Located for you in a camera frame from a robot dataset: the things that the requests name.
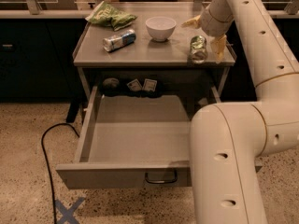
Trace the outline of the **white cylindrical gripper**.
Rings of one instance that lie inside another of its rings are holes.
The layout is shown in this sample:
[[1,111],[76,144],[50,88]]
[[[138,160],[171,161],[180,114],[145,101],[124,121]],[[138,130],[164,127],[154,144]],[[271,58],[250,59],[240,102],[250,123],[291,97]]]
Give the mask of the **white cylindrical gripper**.
[[210,42],[210,47],[215,55],[216,63],[221,63],[224,57],[227,36],[234,20],[233,12],[227,0],[212,0],[203,10],[201,16],[197,15],[183,22],[181,26],[201,29],[208,35],[214,36]]

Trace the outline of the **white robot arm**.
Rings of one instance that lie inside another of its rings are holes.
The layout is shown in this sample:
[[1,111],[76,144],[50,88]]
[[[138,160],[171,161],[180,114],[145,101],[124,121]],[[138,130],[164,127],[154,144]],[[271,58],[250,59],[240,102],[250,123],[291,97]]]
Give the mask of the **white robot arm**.
[[254,160],[298,144],[298,62],[261,0],[212,0],[198,23],[214,37],[236,26],[257,99],[207,105],[192,118],[197,224],[267,224]]

